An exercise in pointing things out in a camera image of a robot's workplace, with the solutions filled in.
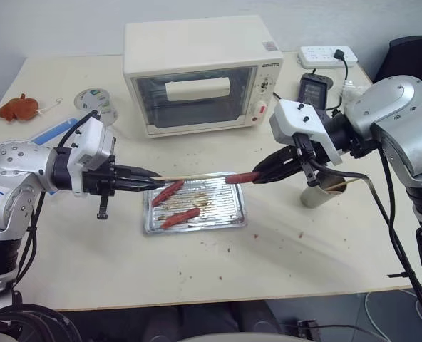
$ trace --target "black cable tie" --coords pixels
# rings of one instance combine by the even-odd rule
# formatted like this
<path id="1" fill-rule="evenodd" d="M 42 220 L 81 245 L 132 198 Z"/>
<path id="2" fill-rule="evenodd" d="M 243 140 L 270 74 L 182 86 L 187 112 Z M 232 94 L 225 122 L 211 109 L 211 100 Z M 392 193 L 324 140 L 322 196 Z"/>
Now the black cable tie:
<path id="1" fill-rule="evenodd" d="M 401 273 L 397 273 L 397 274 L 387 274 L 388 278 L 407 278 L 409 277 L 409 273 L 408 272 L 401 272 Z"/>
<path id="2" fill-rule="evenodd" d="M 23 305 L 23 296 L 18 290 L 11 290 L 11 302 L 15 309 L 20 309 Z"/>

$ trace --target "wooden skewer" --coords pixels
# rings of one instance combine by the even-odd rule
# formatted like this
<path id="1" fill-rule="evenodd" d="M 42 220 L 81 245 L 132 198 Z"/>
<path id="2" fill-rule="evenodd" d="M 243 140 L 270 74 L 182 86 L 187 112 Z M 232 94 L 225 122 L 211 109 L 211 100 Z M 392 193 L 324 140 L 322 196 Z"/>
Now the wooden skewer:
<path id="1" fill-rule="evenodd" d="M 352 182 L 356 182 L 357 180 L 359 180 L 360 178 L 352 178 L 351 180 L 347 180 L 347 181 L 345 181 L 345 182 L 341 182 L 341 183 L 338 183 L 338 184 L 335 184 L 335 185 L 332 185 L 331 187 L 328 187 L 328 188 L 326 188 L 326 189 L 324 189 L 325 191 L 330 191 L 330 190 L 334 190 L 334 189 L 336 189 L 336 188 L 338 188 L 338 187 L 342 187 L 343 185 L 346 185 L 346 184 L 349 184 L 349 183 L 352 183 Z"/>
<path id="2" fill-rule="evenodd" d="M 228 175 L 193 175 L 193 176 L 159 176 L 151 177 L 153 180 L 208 180 L 211 178 L 221 178 Z"/>

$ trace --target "aluminum foil tray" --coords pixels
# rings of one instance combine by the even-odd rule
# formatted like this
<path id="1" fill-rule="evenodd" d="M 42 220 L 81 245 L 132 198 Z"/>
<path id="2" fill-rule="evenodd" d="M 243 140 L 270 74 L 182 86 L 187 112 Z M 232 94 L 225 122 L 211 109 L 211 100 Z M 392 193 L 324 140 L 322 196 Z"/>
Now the aluminum foil tray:
<path id="1" fill-rule="evenodd" d="M 231 172 L 208 175 L 231 175 Z M 169 185 L 171 182 L 159 189 L 143 193 L 143 229 L 146 234 L 172 234 L 206 229 L 238 228 L 247 225 L 240 185 L 226 184 L 224 177 L 187 180 L 173 196 L 157 207 L 152 207 L 153 199 Z M 200 208 L 199 217 L 176 224 L 166 230 L 160 228 L 167 217 L 194 207 Z"/>

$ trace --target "wire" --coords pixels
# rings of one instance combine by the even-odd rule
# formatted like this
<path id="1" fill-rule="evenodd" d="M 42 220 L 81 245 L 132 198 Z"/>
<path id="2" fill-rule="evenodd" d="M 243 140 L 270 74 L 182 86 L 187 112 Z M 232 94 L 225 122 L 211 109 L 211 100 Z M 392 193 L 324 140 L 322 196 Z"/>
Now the wire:
<path id="1" fill-rule="evenodd" d="M 360 178 L 365 181 L 366 185 L 369 188 L 369 191 L 371 191 L 371 194 L 373 195 L 374 201 L 377 204 L 377 207 L 381 211 L 382 216 L 384 217 L 386 223 L 388 224 L 388 216 L 384 209 L 384 206 L 382 205 L 382 202 L 377 195 L 376 189 L 374 188 L 373 182 L 369 179 L 367 175 L 364 175 L 363 173 L 357 173 L 357 172 L 344 172 L 344 171 L 338 171 L 329 169 L 328 167 L 325 167 L 323 165 L 320 165 L 316 160 L 310 159 L 309 163 L 318 171 L 322 171 L 323 173 L 328 173 L 329 175 L 334 176 L 340 176 L 340 177 L 348 177 L 348 178 Z"/>
<path id="2" fill-rule="evenodd" d="M 403 245 L 398 238 L 398 235 L 394 229 L 394 220 L 395 220 L 395 190 L 393 188 L 393 180 L 391 179 L 390 167 L 388 166 L 388 161 L 385 158 L 382 147 L 378 147 L 379 157 L 381 158 L 382 168 L 384 169 L 384 174 L 386 177 L 387 187 L 388 187 L 388 197 L 390 199 L 390 220 L 388 221 L 388 234 L 390 236 L 391 243 L 395 249 L 396 256 L 398 257 L 401 265 L 404 268 L 404 274 L 402 276 L 407 276 L 412 284 L 412 289 L 415 291 L 420 304 L 422 305 L 422 286 L 418 281 L 415 272 L 412 269 L 411 263 L 404 251 Z"/>
<path id="3" fill-rule="evenodd" d="M 349 75 L 349 67 L 347 66 L 346 59 L 342 58 L 342 63 L 344 63 L 344 66 L 346 67 L 346 75 L 344 76 L 344 80 L 347 81 L 347 76 Z"/>
<path id="4" fill-rule="evenodd" d="M 346 59 L 344 57 L 344 53 L 339 58 L 337 58 L 336 56 L 335 56 L 335 58 L 339 59 L 340 61 L 342 61 L 342 63 L 344 63 L 344 67 L 346 68 L 346 75 L 344 76 L 344 80 L 347 81 L 347 76 L 349 75 L 349 67 L 347 66 L 347 62 L 346 62 Z M 338 102 L 337 105 L 335 105 L 334 107 L 327 108 L 326 110 L 335 110 L 335 109 L 338 109 L 339 107 L 341 107 L 341 105 L 342 105 L 342 95 L 339 96 L 339 102 Z"/>
<path id="5" fill-rule="evenodd" d="M 388 338 L 388 336 L 378 327 L 378 325 L 374 322 L 373 318 L 371 317 L 371 315 L 369 314 L 369 310 L 368 310 L 368 298 L 369 295 L 372 292 L 368 292 L 365 295 L 365 302 L 364 302 L 364 306 L 365 306 L 365 312 L 366 312 L 366 316 L 368 317 L 369 321 L 371 322 L 371 325 L 373 326 L 373 328 L 375 328 L 377 330 L 377 332 L 384 337 L 388 342 L 391 342 L 391 339 Z"/>
<path id="6" fill-rule="evenodd" d="M 384 169 L 384 173 L 386 174 L 386 181 L 388 185 L 388 194 L 390 197 L 390 207 L 391 207 L 390 218 L 388 218 L 387 213 L 384 209 L 384 206 L 382 205 L 381 200 L 376 192 L 376 189 L 374 188 L 374 185 L 368 176 L 361 173 L 357 173 L 357 172 L 343 172 L 343 171 L 329 169 L 328 167 L 320 165 L 314 159 L 310 159 L 309 163 L 315 169 L 317 169 L 318 171 L 322 171 L 323 173 L 328 173 L 330 175 L 336 175 L 336 176 L 341 176 L 341 177 L 360 178 L 365 181 L 366 185 L 371 191 L 371 194 L 374 198 L 374 201 L 376 202 L 377 207 L 379 208 L 379 211 L 381 212 L 382 216 L 384 217 L 385 222 L 388 225 L 389 235 L 390 235 L 393 248 L 395 249 L 395 253 L 398 256 L 401 262 L 401 265 L 403 266 L 405 270 L 406 276 L 409 277 L 409 280 L 411 281 L 411 284 L 412 284 L 412 288 L 416 292 L 417 298 L 420 301 L 420 304 L 422 305 L 422 286 L 420 285 L 420 282 L 418 281 L 415 273 L 413 272 L 412 267 L 409 263 L 408 257 L 406 256 L 406 253 L 403 249 L 403 246 L 401 242 L 399 241 L 399 238 L 393 228 L 394 215 L 395 215 L 395 199 L 394 199 L 395 196 L 394 196 L 394 190 L 393 190 L 393 182 L 391 179 L 390 169 L 388 168 L 388 162 L 386 158 L 384 157 L 384 154 L 381 148 L 379 148 L 379 153 L 381 154 L 382 166 Z"/>
<path id="7" fill-rule="evenodd" d="M 334 107 L 327 108 L 326 110 L 338 109 L 339 107 L 341 107 L 341 105 L 342 105 L 342 96 L 339 96 L 339 102 L 338 102 L 338 104 L 335 105 Z"/>
<path id="8" fill-rule="evenodd" d="M 16 284 L 18 284 L 21 281 L 21 279 L 23 279 L 23 277 L 26 275 L 27 271 L 31 267 L 32 263 L 34 262 L 34 258 L 36 256 L 36 252 L 37 252 L 37 234 L 36 234 L 37 222 L 38 222 L 38 219 L 40 217 L 41 208 L 43 207 L 43 201 L 45 200 L 45 194 L 46 193 L 43 190 L 40 194 L 39 199 L 38 199 L 37 208 L 32 211 L 30 232 L 29 232 L 29 235 L 27 236 L 26 244 L 24 245 L 23 254 L 21 255 L 21 259 L 19 260 L 19 270 L 18 270 L 18 275 L 16 277 Z M 27 252 L 28 252 L 28 250 L 31 246 L 31 243 L 32 243 L 31 255 L 29 257 L 29 260 L 27 261 L 26 267 L 24 267 L 22 269 L 24 262 L 26 260 L 26 257 L 27 257 Z"/>
<path id="9" fill-rule="evenodd" d="M 84 115 L 77 123 L 75 123 L 75 125 L 73 125 L 66 132 L 66 134 L 63 135 L 63 137 L 61 138 L 61 141 L 59 142 L 57 147 L 63 147 L 65 145 L 65 143 L 67 142 L 67 139 L 69 139 L 70 136 L 78 128 L 80 128 L 87 120 L 89 120 L 89 118 L 91 118 L 91 117 L 94 118 L 94 117 L 97 117 L 97 116 L 98 116 L 97 110 L 92 110 L 88 114 Z M 46 193 L 43 190 L 40 194 L 40 198 L 38 200 L 38 206 L 35 210 L 35 214 L 34 214 L 34 211 L 33 211 L 32 215 L 31 215 L 30 232 L 29 232 L 29 235 L 27 236 L 27 241 L 26 241 L 26 244 L 24 245 L 24 250 L 23 250 L 23 253 L 22 253 L 21 258 L 19 260 L 19 265 L 18 265 L 19 270 L 18 270 L 18 275 L 16 277 L 16 284 L 18 284 L 21 281 L 21 279 L 23 279 L 23 277 L 26 275 L 27 271 L 31 267 L 32 263 L 34 262 L 34 258 L 36 256 L 36 252 L 37 252 L 37 236 L 36 236 L 37 222 L 38 222 L 38 219 L 40 217 L 41 208 L 43 207 L 43 201 L 45 200 L 45 194 Z M 22 269 L 24 262 L 26 261 L 27 253 L 29 252 L 31 245 L 32 245 L 31 255 L 29 257 L 29 260 L 27 261 L 26 266 Z"/>
<path id="10" fill-rule="evenodd" d="M 407 290 L 403 290 L 403 289 L 399 289 L 398 291 L 400 291 L 400 292 L 403 292 L 403 293 L 405 293 L 405 294 L 408 294 L 409 296 L 412 296 L 412 297 L 414 297 L 415 299 L 417 299 L 417 295 L 415 295 L 415 294 L 413 294 L 412 292 L 410 292 L 410 291 L 407 291 Z M 368 316 L 368 319 L 369 319 L 369 321 L 371 322 L 371 324 L 372 324 L 372 326 L 383 336 L 383 337 L 385 337 L 385 338 L 387 338 L 388 340 L 389 340 L 389 338 L 387 337 L 387 335 L 376 325 L 376 323 L 374 322 L 374 320 L 373 320 L 373 318 L 371 317 L 371 315 L 370 315 L 370 313 L 369 313 L 369 309 L 368 309 L 368 298 L 369 298 L 369 294 L 372 294 L 372 292 L 368 292 L 366 295 L 365 295 L 365 302 L 364 302 L 364 306 L 365 306 L 365 312 L 366 312 L 366 315 Z M 420 318 L 420 320 L 422 321 L 422 314 L 421 314 L 421 312 L 420 312 L 420 309 L 419 309 L 419 307 L 418 307 L 418 304 L 419 304 L 419 301 L 418 301 L 418 299 L 416 300 L 416 303 L 415 303 L 415 307 L 416 307 L 416 312 L 417 312 L 417 315 L 418 315 L 418 317 Z"/>
<path id="11" fill-rule="evenodd" d="M 418 304 L 420 303 L 420 301 L 418 301 L 418 299 L 416 300 L 416 311 L 417 311 L 417 316 L 420 318 L 420 320 L 422 321 L 422 313 L 420 312 L 420 309 L 418 307 Z"/>
<path id="12" fill-rule="evenodd" d="M 59 144 L 57 145 L 57 147 L 63 147 L 65 145 L 65 143 L 67 142 L 67 139 L 70 138 L 70 136 L 73 134 L 73 132 L 75 132 L 78 128 L 80 128 L 87 120 L 89 120 L 90 117 L 96 117 L 97 114 L 97 110 L 92 110 L 90 113 L 84 115 L 75 125 L 73 125 L 66 134 L 63 135 L 61 141 L 59 142 Z"/>
<path id="13" fill-rule="evenodd" d="M 35 334 L 35 331 L 32 330 L 31 333 L 28 336 L 26 336 L 25 338 L 23 338 L 23 340 L 20 341 L 20 342 L 27 342 L 27 341 L 29 341 L 34 334 Z"/>
<path id="14" fill-rule="evenodd" d="M 0 313 L 0 321 L 15 321 L 22 323 L 40 335 L 42 342 L 55 342 L 50 328 L 44 323 L 41 319 L 35 315 L 25 313 L 25 312 L 16 312 L 16 313 Z"/>
<path id="15" fill-rule="evenodd" d="M 375 338 L 378 338 L 379 340 L 381 340 L 383 342 L 390 342 L 390 340 L 387 340 L 387 339 L 383 338 L 382 336 L 379 336 L 377 333 L 374 333 L 370 330 L 360 328 L 359 326 L 352 326 L 351 324 L 326 324 L 326 325 L 323 325 L 323 326 L 301 326 L 301 327 L 294 326 L 293 324 L 284 324 L 284 323 L 279 323 L 279 324 L 282 325 L 282 326 L 289 327 L 289 328 L 301 328 L 301 329 L 310 329 L 310 330 L 325 329 L 325 328 L 350 328 L 350 329 L 354 329 L 354 330 L 360 331 L 362 333 L 365 333 L 367 335 L 371 335 Z"/>
<path id="16" fill-rule="evenodd" d="M 73 322 L 60 312 L 46 308 L 45 306 L 25 303 L 19 304 L 17 306 L 5 306 L 0 309 L 0 314 L 22 314 L 26 312 L 36 315 L 39 318 L 46 317 L 51 320 L 51 322 L 68 337 L 67 341 L 82 342 L 78 329 L 75 327 Z"/>

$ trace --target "oven handle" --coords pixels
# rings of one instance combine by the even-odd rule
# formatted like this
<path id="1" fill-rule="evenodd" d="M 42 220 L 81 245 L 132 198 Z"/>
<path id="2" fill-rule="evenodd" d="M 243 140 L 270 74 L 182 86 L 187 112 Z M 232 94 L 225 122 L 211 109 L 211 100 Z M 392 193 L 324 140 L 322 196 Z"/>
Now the oven handle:
<path id="1" fill-rule="evenodd" d="M 167 82 L 165 84 L 169 101 L 202 100 L 221 98 L 230 94 L 228 77 L 207 78 L 204 80 Z"/>

